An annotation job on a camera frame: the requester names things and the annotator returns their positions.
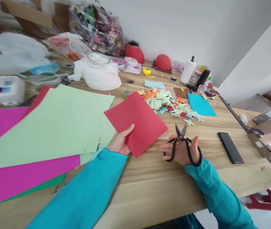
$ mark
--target wooden stand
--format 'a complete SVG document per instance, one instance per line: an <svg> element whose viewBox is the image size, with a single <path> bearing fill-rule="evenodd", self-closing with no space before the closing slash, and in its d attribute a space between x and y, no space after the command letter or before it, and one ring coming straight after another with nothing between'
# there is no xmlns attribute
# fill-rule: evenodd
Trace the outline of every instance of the wooden stand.
<svg viewBox="0 0 271 229"><path fill-rule="evenodd" d="M155 65L155 60L153 60L152 68L154 68L155 70L161 71L161 72L168 73L168 74L171 74L171 73L172 73L171 67L170 67L170 70L169 70L169 71L168 71L168 70L161 69L161 68L158 68L158 67Z"/></svg>

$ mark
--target hand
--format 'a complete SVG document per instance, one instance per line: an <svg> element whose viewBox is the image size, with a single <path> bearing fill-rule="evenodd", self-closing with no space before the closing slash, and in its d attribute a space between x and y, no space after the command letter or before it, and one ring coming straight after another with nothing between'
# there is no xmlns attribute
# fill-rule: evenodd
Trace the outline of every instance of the hand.
<svg viewBox="0 0 271 229"><path fill-rule="evenodd" d="M169 137L169 139L171 140L171 139L174 139L177 137L178 137L178 135L171 135ZM198 139L199 139L198 136L194 137L194 139L192 140L191 146L189 146L190 154L192 155L192 159L193 159L194 163L196 163L196 164L199 162L199 158L200 158L200 154L198 151ZM158 150L166 153L166 156L162 157L164 160L171 159L171 155L173 152L173 146L174 146L173 142L166 143L164 145L159 146ZM189 160L189 156L187 154L187 148L186 148L185 142L177 141L176 150L175 150L175 157L174 157L173 161L179 163L180 165L190 165L191 164L190 160Z"/></svg>
<svg viewBox="0 0 271 229"><path fill-rule="evenodd" d="M111 152L116 152L123 155L128 155L130 153L130 149L125 144L125 139L128 134L130 134L134 129L134 124L132 124L127 130L116 133L110 143L107 146L107 150Z"/></svg>

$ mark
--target white bottle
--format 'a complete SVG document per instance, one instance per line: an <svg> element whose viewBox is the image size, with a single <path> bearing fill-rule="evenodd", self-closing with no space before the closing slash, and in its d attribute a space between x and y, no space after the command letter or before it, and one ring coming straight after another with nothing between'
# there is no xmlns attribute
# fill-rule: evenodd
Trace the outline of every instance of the white bottle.
<svg viewBox="0 0 271 229"><path fill-rule="evenodd" d="M209 83L211 82L211 79L212 79L212 77L211 77L211 74L210 74L210 76L208 77L208 79L204 83L205 87L208 87Z"/></svg>

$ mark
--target scissor handle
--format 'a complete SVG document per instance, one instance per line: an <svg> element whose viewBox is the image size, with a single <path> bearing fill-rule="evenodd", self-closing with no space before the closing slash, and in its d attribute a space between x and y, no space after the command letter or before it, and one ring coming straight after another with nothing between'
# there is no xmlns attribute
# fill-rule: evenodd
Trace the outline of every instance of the scissor handle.
<svg viewBox="0 0 271 229"><path fill-rule="evenodd" d="M198 146L198 151L199 151L199 162L196 164L196 163L194 163L194 161L193 161L193 158L192 158L192 155L190 154L190 149L189 149L189 143L188 143L188 142L192 143L192 140L190 140L189 138L186 138L185 142L186 142L187 154L189 155L189 161L190 161L190 163L191 163L193 166L196 166L196 167L200 166L201 163L202 163L202 153L201 153L201 150L200 150L199 146Z"/></svg>
<svg viewBox="0 0 271 229"><path fill-rule="evenodd" d="M171 139L171 140L169 140L169 141L167 142L167 143L174 142L173 152L172 152L171 158L170 158L169 160L166 160L167 162L172 162L172 160L173 160L174 157L175 157L175 150L176 150L176 144L177 144L177 141L178 141L177 139ZM192 158L192 155L190 154L190 148L189 148L189 143L188 143L188 142L192 143L192 140L190 140L189 138L186 138L186 139L183 139L182 141L186 142L187 154L188 154L188 156L189 156L189 161L190 161L190 163L191 163L193 166L196 166L196 167L200 166L201 163L202 163L202 153L201 153L201 150L200 150L199 146L198 146L198 151L199 151L199 162L196 164L196 163L194 163L193 158Z"/></svg>
<svg viewBox="0 0 271 229"><path fill-rule="evenodd" d="M175 157L175 149L176 149L177 139L173 138L173 139L169 140L167 143L171 143L173 141L174 141L173 153L171 155L171 158L169 160L166 160L167 162L172 162Z"/></svg>

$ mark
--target scissor blade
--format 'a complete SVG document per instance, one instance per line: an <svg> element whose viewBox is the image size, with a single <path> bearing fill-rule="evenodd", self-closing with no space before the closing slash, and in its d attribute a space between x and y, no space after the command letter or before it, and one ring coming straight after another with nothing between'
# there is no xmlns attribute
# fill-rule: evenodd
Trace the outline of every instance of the scissor blade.
<svg viewBox="0 0 271 229"><path fill-rule="evenodd" d="M180 132L180 130L179 130L179 128L178 128L177 123L175 124L175 126L176 126L176 132L177 132L178 139L179 139L179 138L180 138L180 136L181 136L181 132Z"/></svg>
<svg viewBox="0 0 271 229"><path fill-rule="evenodd" d="M185 136L185 133L186 133L186 129L187 129L187 123L185 123L184 127L183 127L183 130L181 132L181 135L184 137Z"/></svg>

